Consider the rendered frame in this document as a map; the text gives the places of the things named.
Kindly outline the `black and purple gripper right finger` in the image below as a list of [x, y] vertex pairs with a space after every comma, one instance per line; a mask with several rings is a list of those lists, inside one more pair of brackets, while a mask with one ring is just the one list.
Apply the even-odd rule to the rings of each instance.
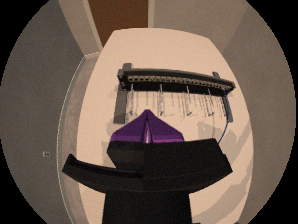
[[150, 109], [147, 109], [147, 120], [148, 143], [185, 141], [180, 131], [156, 117]]

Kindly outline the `black patch panel rack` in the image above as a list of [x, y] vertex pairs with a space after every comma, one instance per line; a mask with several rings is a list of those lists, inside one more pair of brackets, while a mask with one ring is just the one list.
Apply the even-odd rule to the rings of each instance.
[[[130, 114], [133, 113], [133, 99], [134, 91], [153, 91], [159, 92], [159, 102], [160, 102], [160, 116], [161, 103], [163, 103], [162, 92], [177, 92], [184, 93], [186, 113], [188, 114], [185, 93], [188, 91], [189, 102], [191, 104], [190, 94], [202, 94], [204, 95], [206, 106], [207, 101], [205, 95], [219, 96], [224, 112], [224, 116], [228, 119], [228, 107], [225, 99], [224, 93], [228, 95], [233, 91], [236, 86], [234, 82], [220, 78], [217, 72], [212, 72], [214, 76], [181, 71], [181, 70], [171, 70], [171, 69], [156, 69], [156, 68], [131, 68], [132, 63], [123, 63], [122, 69], [118, 69], [117, 78], [119, 80], [115, 112], [114, 112], [114, 124], [125, 124], [125, 114], [126, 114], [126, 103], [128, 91], [131, 91], [130, 102], [132, 101], [132, 107]], [[130, 68], [130, 69], [127, 69]], [[178, 80], [178, 81], [177, 81]], [[187, 82], [189, 81], [189, 82]], [[120, 86], [121, 85], [121, 86]], [[224, 89], [225, 88], [225, 89]], [[189, 89], [189, 90], [188, 90]], [[133, 90], [133, 94], [132, 94]], [[160, 95], [161, 92], [161, 95]], [[223, 93], [224, 92], [224, 93]], [[208, 111], [208, 106], [207, 106]], [[132, 113], [131, 113], [132, 112]], [[208, 116], [211, 116], [215, 112]]]

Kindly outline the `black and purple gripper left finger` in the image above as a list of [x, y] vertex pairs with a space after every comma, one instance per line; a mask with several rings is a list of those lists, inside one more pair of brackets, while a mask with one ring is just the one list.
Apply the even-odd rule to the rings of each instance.
[[111, 141], [136, 141], [147, 143], [147, 109], [139, 117], [115, 131]]

